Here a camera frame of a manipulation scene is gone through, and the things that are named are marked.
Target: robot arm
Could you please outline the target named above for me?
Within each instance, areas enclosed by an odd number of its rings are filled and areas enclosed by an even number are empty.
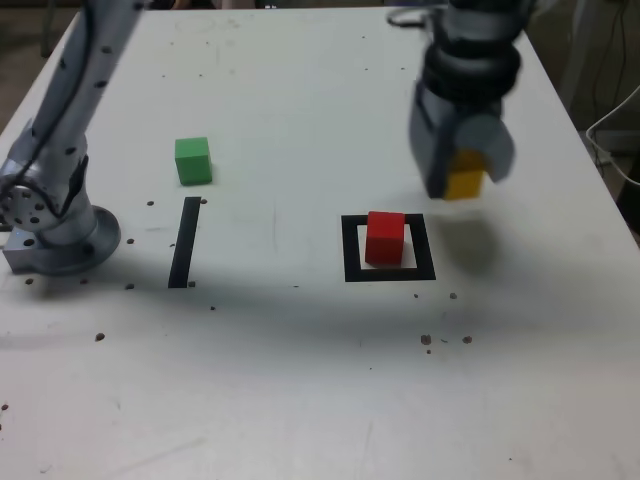
[[[115,217],[87,196],[85,131],[144,4],[83,6],[38,113],[0,169],[0,208],[14,227],[4,254],[14,272],[86,270],[120,240]]]
[[[450,0],[433,10],[433,41],[416,83],[410,140],[431,198],[477,197],[484,172],[509,174],[514,145],[501,121],[502,97],[516,82],[513,41],[533,0]]]

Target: green cube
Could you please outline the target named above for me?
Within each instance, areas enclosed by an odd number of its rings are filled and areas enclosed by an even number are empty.
[[[182,185],[211,183],[211,158],[207,138],[176,140],[176,167]]]

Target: cube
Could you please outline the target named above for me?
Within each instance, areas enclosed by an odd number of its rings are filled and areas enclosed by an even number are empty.
[[[176,140],[176,167],[182,185],[211,183],[211,157],[206,137]]]
[[[364,260],[370,265],[400,265],[404,249],[404,213],[369,212]]]
[[[458,150],[451,161],[447,191],[443,198],[463,200],[479,197],[485,168],[482,152],[470,149]]]

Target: black tape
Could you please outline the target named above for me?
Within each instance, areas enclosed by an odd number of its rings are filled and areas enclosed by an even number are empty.
[[[186,197],[182,207],[182,218],[180,219],[176,248],[173,252],[169,288],[187,288],[199,214],[200,197]]]
[[[367,270],[360,267],[360,248],[358,243],[358,225],[366,225],[367,216],[342,216],[345,282],[406,282],[436,279],[429,240],[427,239],[427,229],[424,226],[424,217],[420,213],[410,213],[405,215],[404,218],[405,224],[409,225],[411,229],[416,267]]]

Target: yellow cube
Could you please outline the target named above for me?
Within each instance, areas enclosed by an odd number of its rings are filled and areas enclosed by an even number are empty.
[[[484,154],[477,150],[458,150],[447,177],[445,200],[477,198],[485,172]]]

